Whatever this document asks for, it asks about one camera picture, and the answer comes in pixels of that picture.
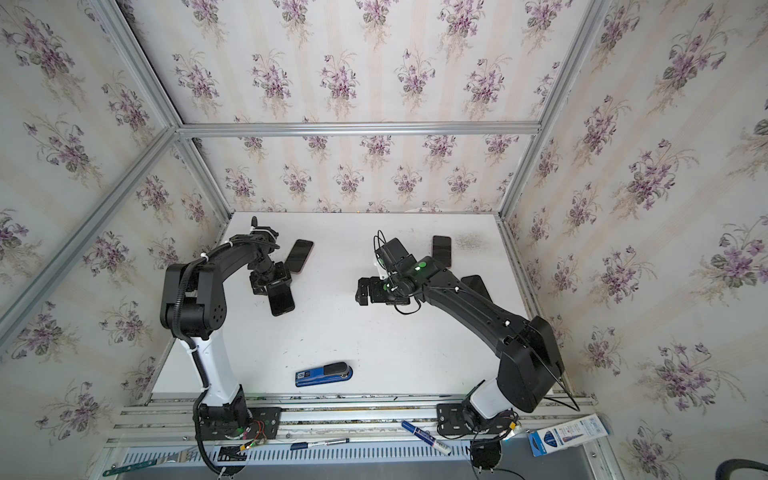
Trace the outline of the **black phone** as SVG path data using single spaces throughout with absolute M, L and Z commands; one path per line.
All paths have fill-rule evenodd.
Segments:
M 279 317 L 292 312 L 295 302 L 289 283 L 283 282 L 267 286 L 267 296 L 271 314 Z

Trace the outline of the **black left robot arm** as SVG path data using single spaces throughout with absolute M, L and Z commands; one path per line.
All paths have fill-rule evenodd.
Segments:
M 254 222 L 247 234 L 234 235 L 196 260 L 173 264 L 165 271 L 159 318 L 186 349 L 201 381 L 194 407 L 194 419 L 201 424 L 244 428 L 251 422 L 221 332 L 227 317 L 224 283 L 245 267 L 251 292 L 268 299 L 273 316 L 292 312 L 291 272 L 271 258 L 279 249 L 278 236 L 274 229 Z

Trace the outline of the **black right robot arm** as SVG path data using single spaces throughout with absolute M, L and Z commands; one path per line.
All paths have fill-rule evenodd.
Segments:
M 378 274 L 358 281 L 355 301 L 401 308 L 414 303 L 446 313 L 488 346 L 499 360 L 496 377 L 483 380 L 461 403 L 462 417 L 472 432 L 507 413 L 533 412 L 550 390 L 561 383 L 565 367 L 551 324 L 540 316 L 514 314 L 456 277 L 438 260 L 416 259 L 399 239 L 382 232 L 373 238 Z

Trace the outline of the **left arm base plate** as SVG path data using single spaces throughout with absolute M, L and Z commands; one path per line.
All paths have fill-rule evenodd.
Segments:
M 201 435 L 203 441 L 258 440 L 261 442 L 277 438 L 282 409 L 279 407 L 248 408 L 246 422 L 240 426 L 235 420 L 202 420 Z

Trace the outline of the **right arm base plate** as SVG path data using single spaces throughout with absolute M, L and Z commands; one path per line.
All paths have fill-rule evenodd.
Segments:
M 505 410 L 492 419 L 486 419 L 463 403 L 439 403 L 436 405 L 437 432 L 446 438 L 472 435 L 495 435 L 514 430 L 518 416 L 513 410 Z

